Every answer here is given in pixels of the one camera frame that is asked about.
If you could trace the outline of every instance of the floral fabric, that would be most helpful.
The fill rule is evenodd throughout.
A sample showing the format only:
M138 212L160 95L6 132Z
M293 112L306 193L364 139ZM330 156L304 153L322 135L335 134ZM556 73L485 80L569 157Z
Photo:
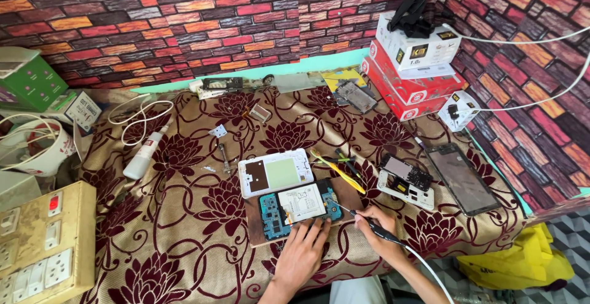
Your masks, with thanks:
M139 146L123 146L122 126L100 124L81 169L81 177L97 187L97 214L102 220L96 229L96 285L70 303L254 303L260 299L273 277L283 242L250 247L236 170L230 176L224 174L217 143L225 144L234 167L239 160L312 146L326 157L334 157L335 148L355 155L355 167L367 182L363 204L375 204L393 215L400 239L426 258L479 255L510 247L524 226L522 212L468 138L447 131L434 115L404 127L383 100L365 116L333 101L327 87L288 94L266 88L203 101L182 93L174 99L171 112L147 124L151 133L173 119L147 173L138 181L127 180L123 169ZM242 117L257 103L272 113L264 124ZM163 110L156 106L148 116ZM208 131L219 124L228 133L217 139ZM125 139L139 139L142 133L138 126L128 130ZM476 217L463 215L412 135L429 146L459 144L503 206ZM434 176L435 211L376 189L375 165L385 152ZM343 164L340 167L349 172ZM336 176L320 164L314 164L313 171L317 180ZM305 289L389 269L361 232L345 224L330 231L321 268Z

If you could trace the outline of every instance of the yellow plastic bag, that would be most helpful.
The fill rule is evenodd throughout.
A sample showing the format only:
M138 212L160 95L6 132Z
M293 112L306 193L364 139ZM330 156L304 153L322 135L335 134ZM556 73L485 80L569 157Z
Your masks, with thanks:
M521 290L542 287L573 277L573 269L558 250L551 250L553 237L547 226L523 229L508 250L457 257L459 269L471 281L489 289Z

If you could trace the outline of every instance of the screwdriver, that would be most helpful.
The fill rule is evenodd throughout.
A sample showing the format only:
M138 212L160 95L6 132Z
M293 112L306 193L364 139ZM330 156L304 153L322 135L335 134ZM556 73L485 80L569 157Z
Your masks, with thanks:
M356 161L356 157L352 156L352 157L343 157L341 159L326 159L324 158L324 160L328 161L328 162L346 162L346 161ZM310 162L310 164L322 164L322 161L315 161L315 162Z
M348 208L342 206L341 204L335 202L334 200L332 200L330 198L326 198L326 200L329 200L329 201L335 203L336 205L344 208L345 210L347 210L350 213L350 215L352 215L352 217L357 215L357 212L355 210L349 210ZM405 244L402 243L401 241L399 241L399 239L397 237L395 237L394 234L383 229L383 227L375 224L371 219L366 218L366 217L364 217L364 218L365 218L365 220L367 220L367 223L369 223L369 227L371 227L371 230L375 233L375 235L381 237L384 240L388 240L388 241L394 242L396 244L399 244L399 245L405 247Z
M335 149L334 152L336 152L336 154L338 154L340 157L345 157L344 154L342 153L342 150L340 150L340 149ZM353 174L355 174L356 177L359 178L359 180L361 182L363 182L365 185L367 185L367 183L360 176L360 173L356 170L356 168L350 162L347 161L346 166L350 169L350 171L352 171Z

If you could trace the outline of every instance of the blue circuit board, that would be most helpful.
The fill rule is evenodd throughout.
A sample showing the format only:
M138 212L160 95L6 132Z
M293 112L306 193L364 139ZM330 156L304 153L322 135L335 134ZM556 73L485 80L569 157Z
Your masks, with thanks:
M326 219L329 217L332 219L332 222L343 218L340 206L332 201L334 200L338 202L329 180L318 180L317 182L302 185L300 187L306 187L308 185L317 185L317 188L321 193L321 199L325 203L326 214L320 215L318 218ZM291 225L285 225L284 220L287 219L287 216L278 203L278 192L262 195L259 202L264 237L267 240L274 240L288 236L291 233Z

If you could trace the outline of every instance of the white box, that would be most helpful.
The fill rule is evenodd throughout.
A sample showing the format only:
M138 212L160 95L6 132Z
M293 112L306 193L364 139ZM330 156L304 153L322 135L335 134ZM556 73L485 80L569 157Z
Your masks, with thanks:
M0 115L8 117L16 114L33 114L45 119L55 119L70 125L74 125L74 118L78 119L78 124L86 136L92 132L92 125L99 119L100 112L102 112L97 104L83 91L78 92L78 95L73 97L70 101L64 104L59 110L54 108L63 102L65 98L70 95L71 90L67 90L63 95L59 96L43 113L23 112L22 110L8 110L0 109ZM30 116L15 116L9 121L14 124L24 124L33 121L34 118Z
M376 38L385 49L396 70L450 63L461 44L461 37L438 26L428 39L408 38L403 30L387 30L395 11L379 16Z
M451 104L457 104L458 119L451 119L451 115L448 112L448 107ZM477 116L478 110L481 109L479 104L465 91L456 91L443 105L439 111L439 117L445 122L452 132L463 130L465 126Z

